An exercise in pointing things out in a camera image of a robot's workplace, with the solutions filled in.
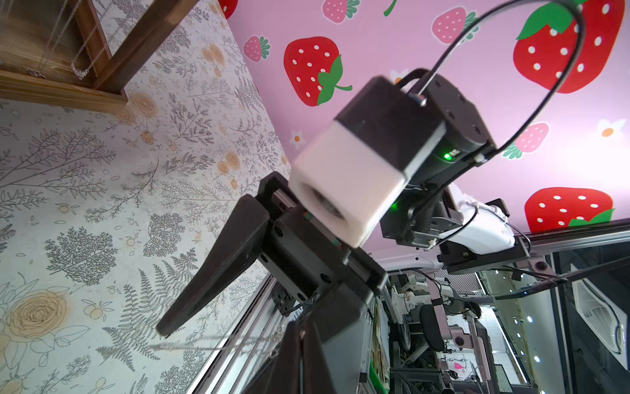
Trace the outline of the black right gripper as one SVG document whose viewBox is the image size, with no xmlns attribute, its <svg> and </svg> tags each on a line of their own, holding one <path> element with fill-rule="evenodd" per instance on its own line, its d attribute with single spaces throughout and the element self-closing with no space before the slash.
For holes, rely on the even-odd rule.
<svg viewBox="0 0 630 394">
<path fill-rule="evenodd" d="M 257 259 L 281 287 L 278 311 L 314 307 L 336 285 L 356 300 L 351 310 L 371 308 L 387 274 L 365 251 L 347 246 L 298 201 L 288 181 L 272 172 L 258 193 L 239 199 L 197 274 L 158 322 L 167 338 L 195 317 Z"/>
</svg>

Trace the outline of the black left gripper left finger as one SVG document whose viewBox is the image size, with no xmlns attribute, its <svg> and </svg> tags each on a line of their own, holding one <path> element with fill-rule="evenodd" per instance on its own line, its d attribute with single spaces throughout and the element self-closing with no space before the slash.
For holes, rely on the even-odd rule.
<svg viewBox="0 0 630 394">
<path fill-rule="evenodd" d="M 281 394 L 300 391 L 300 328 L 288 324 L 275 357 L 270 359 L 245 387 L 246 394 Z"/>
</svg>

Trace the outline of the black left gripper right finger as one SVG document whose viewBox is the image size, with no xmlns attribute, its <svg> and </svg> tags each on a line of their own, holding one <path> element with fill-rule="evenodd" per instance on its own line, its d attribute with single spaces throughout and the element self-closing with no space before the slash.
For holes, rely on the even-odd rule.
<svg viewBox="0 0 630 394">
<path fill-rule="evenodd" d="M 367 374 L 374 294 L 336 284 L 303 318 L 302 392 L 358 393 Z"/>
</svg>

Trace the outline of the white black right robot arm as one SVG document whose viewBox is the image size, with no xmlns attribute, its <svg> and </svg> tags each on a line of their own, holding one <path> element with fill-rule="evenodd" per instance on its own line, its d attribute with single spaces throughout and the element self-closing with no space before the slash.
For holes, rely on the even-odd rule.
<svg viewBox="0 0 630 394">
<path fill-rule="evenodd" d="M 241 197 L 203 266 L 157 324 L 166 338 L 255 262 L 293 302 L 314 303 L 329 338 L 377 296 L 386 273 L 364 250 L 376 228 L 401 246 L 454 246 L 489 264 L 525 247 L 501 200 L 481 203 L 457 177 L 496 154 L 476 107 L 418 69 L 413 89 L 372 78 L 302 152 Z"/>
</svg>

